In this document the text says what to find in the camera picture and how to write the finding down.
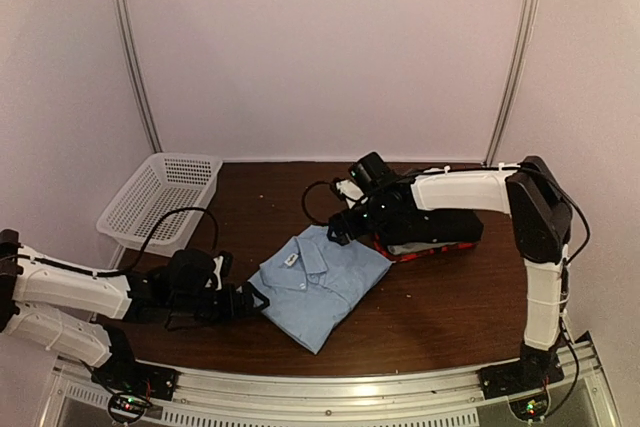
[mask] light blue dress shirt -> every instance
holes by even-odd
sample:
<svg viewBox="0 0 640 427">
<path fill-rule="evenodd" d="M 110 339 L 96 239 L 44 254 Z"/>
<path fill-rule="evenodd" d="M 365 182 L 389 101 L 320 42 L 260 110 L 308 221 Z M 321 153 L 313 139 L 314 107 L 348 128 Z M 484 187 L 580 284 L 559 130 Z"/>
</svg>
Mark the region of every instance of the light blue dress shirt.
<svg viewBox="0 0 640 427">
<path fill-rule="evenodd" d="M 317 354 L 390 266 L 361 243 L 338 245 L 327 239 L 326 227 L 311 226 L 260 264 L 250 282 L 271 302 L 263 314 Z"/>
</svg>

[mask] metal pole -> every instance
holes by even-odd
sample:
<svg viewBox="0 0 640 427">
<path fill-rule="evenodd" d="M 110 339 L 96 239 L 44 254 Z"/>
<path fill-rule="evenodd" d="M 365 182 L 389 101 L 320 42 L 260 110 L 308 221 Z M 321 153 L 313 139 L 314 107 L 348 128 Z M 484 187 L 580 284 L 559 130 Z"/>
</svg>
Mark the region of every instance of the metal pole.
<svg viewBox="0 0 640 427">
<path fill-rule="evenodd" d="M 120 37 L 122 38 L 122 47 L 124 49 L 125 61 L 127 63 L 127 72 L 129 73 L 129 79 L 131 80 L 131 87 L 133 88 L 136 105 L 140 112 L 142 127 L 144 128 L 147 140 L 153 152 L 162 152 L 160 138 L 158 136 L 156 125 L 153 121 L 151 107 L 149 106 L 149 99 L 147 98 L 147 91 L 145 90 L 142 72 L 140 70 L 138 55 L 133 42 L 133 31 L 131 29 L 131 21 L 129 19 L 127 0 L 113 0 L 113 3 L 116 8 L 116 19 L 118 21 Z"/>
<path fill-rule="evenodd" d="M 484 159 L 485 165 L 492 165 L 494 163 L 496 153 L 502 142 L 507 121 L 509 120 L 509 113 L 511 112 L 518 91 L 520 76 L 524 69 L 525 53 L 531 39 L 537 10 L 538 0 L 522 0 L 522 12 L 520 13 L 520 24 L 518 25 L 516 44 L 513 49 L 513 57 L 511 59 L 511 65 L 509 66 L 507 82 L 502 94 L 500 111 L 493 129 L 489 149 Z"/>
</svg>

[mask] shirt label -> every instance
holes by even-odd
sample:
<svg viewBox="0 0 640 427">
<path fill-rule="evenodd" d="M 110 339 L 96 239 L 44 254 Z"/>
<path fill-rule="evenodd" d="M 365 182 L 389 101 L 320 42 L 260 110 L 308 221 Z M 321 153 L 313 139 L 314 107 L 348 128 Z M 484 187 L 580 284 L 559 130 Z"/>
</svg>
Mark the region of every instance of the shirt label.
<svg viewBox="0 0 640 427">
<path fill-rule="evenodd" d="M 298 254 L 291 254 L 289 257 L 287 257 L 287 260 L 284 261 L 285 264 L 287 264 L 287 266 L 289 267 L 293 267 L 293 264 L 296 263 L 296 260 L 298 260 Z"/>
</svg>

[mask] wooden table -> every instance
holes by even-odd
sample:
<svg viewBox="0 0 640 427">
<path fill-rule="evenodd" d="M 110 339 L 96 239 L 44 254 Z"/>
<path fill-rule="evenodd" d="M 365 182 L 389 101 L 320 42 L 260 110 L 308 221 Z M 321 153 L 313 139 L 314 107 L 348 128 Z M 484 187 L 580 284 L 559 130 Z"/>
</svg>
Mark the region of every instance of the wooden table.
<svg viewBox="0 0 640 427">
<path fill-rule="evenodd" d="M 220 224 L 219 249 L 233 253 L 230 280 L 240 284 L 309 222 L 304 188 L 345 177 L 341 163 L 225 164 L 211 204 Z M 400 172 L 406 164 L 394 165 Z M 310 210 L 328 217 L 344 208 L 319 188 Z M 484 238 L 472 250 L 437 254 L 392 266 L 387 275 L 313 355 L 268 319 L 193 331 L 114 322 L 142 360 L 182 367 L 273 375 L 366 375 L 418 372 L 517 357 L 526 322 L 526 274 L 510 220 L 480 212 Z M 191 245 L 208 249 L 203 217 Z M 130 262 L 127 252 L 123 264 Z M 140 269 L 166 262 L 145 255 Z"/>
</svg>

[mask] white plastic basket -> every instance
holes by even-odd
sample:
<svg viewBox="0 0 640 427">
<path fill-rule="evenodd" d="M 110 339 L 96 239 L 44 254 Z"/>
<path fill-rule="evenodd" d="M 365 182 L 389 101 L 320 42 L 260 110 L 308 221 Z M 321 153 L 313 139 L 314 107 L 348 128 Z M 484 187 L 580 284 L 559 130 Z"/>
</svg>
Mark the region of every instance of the white plastic basket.
<svg viewBox="0 0 640 427">
<path fill-rule="evenodd" d="M 98 232 L 128 249 L 140 250 L 151 228 L 169 210 L 209 205 L 220 167 L 222 161 L 208 155 L 150 156 L 102 213 Z M 201 212 L 182 212 L 167 218 L 146 251 L 171 257 L 187 245 L 201 217 Z"/>
</svg>

